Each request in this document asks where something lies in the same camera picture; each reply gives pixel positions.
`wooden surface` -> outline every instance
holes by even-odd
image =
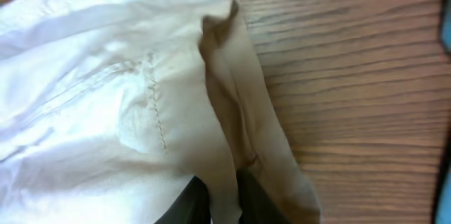
[[[324,223],[430,223],[451,108],[440,0],[238,1]]]

